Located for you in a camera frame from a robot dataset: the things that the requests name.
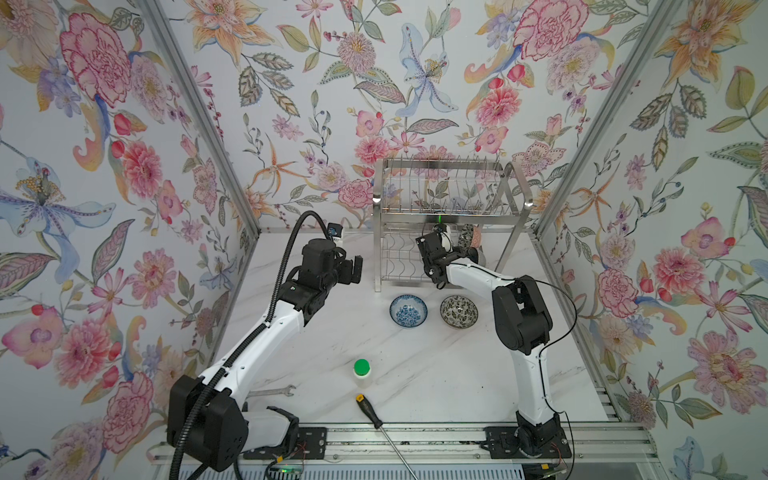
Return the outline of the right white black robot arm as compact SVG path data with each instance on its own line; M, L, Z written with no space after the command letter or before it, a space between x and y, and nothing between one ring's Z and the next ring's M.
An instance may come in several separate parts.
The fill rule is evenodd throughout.
M564 430L545 373L553 320L539 282L480 266L472 249L453 248L442 232L420 236L415 243L424 273L435 285L461 287L491 301L495 332L511 352L519 394L513 448L529 458L543 455Z

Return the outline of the pink leaf pattern bowl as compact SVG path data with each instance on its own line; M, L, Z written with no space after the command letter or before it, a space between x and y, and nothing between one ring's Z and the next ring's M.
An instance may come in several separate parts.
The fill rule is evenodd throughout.
M482 246L482 228L479 225L473 228L471 246L473 248L480 248Z

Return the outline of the olive leaf pattern bowl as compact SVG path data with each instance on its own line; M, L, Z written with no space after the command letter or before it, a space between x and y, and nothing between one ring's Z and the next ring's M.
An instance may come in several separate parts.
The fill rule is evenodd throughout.
M462 224L459 229L458 245L462 249L473 246L475 236L475 226L472 224Z

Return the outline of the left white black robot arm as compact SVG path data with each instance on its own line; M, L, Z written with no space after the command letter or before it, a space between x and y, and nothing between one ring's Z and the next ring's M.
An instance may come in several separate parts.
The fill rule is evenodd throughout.
M283 268L276 297L249 333L214 365L195 378L183 375L169 397L167 442L174 448L169 478L181 476L184 457L222 472L242 452L262 448L291 453L299 420L274 406L255 410L248 396L259 370L283 343L302 332L337 285L360 282L363 259L347 257L333 240L315 238L302 249L302 262Z

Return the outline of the blue floral bowl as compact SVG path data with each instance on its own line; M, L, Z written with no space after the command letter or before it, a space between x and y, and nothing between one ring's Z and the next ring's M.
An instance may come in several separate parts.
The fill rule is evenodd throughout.
M412 294L399 295L389 306L389 315L393 322L403 328L421 326L428 317L428 307L418 296Z

